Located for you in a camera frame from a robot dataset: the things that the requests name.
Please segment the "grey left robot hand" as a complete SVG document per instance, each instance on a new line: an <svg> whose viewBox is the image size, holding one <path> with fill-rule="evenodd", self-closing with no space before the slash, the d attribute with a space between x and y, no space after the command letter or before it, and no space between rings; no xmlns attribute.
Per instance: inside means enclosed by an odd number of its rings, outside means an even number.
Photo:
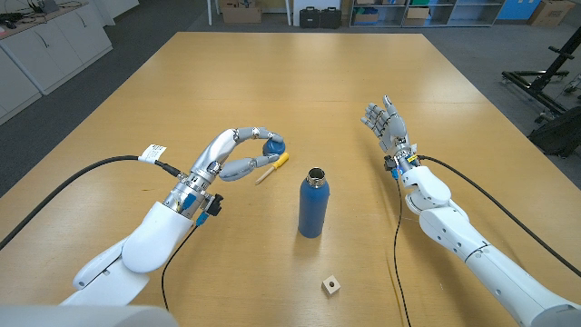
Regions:
<svg viewBox="0 0 581 327"><path fill-rule="evenodd" d="M270 140L281 144L283 137L265 127L243 127L226 129L216 136L204 149L191 168L193 175L212 183L217 176L225 182L241 179L255 168L270 164L279 159L278 154L268 154L254 158L226 162L234 148L250 139Z"/></svg>

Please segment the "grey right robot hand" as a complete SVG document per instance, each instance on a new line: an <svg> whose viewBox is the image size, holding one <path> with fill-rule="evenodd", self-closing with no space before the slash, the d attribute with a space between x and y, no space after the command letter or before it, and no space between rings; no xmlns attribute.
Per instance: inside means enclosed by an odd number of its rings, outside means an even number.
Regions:
<svg viewBox="0 0 581 327"><path fill-rule="evenodd" d="M387 95L383 106L369 103L360 119L378 138L385 154L395 154L409 148L409 135L403 118Z"/></svg>

